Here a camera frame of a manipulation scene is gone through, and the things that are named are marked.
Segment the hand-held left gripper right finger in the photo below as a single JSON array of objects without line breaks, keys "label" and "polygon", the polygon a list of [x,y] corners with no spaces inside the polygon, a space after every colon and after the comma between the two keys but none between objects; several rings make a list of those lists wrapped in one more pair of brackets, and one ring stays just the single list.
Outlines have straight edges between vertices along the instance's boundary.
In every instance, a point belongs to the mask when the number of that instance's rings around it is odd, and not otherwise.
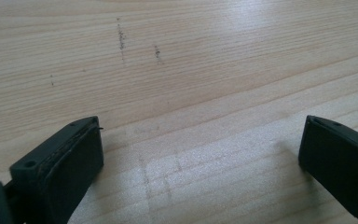
[{"label": "hand-held left gripper right finger", "polygon": [[298,161],[358,218],[358,132],[329,119],[308,116]]}]

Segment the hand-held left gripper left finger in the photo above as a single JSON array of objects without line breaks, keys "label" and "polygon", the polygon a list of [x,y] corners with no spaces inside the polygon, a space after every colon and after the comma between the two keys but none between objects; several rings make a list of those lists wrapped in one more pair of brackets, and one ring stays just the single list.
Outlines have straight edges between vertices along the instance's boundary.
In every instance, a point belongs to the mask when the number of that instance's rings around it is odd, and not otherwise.
[{"label": "hand-held left gripper left finger", "polygon": [[67,224],[103,168],[96,117],[76,120],[9,168],[5,186],[16,224]]}]

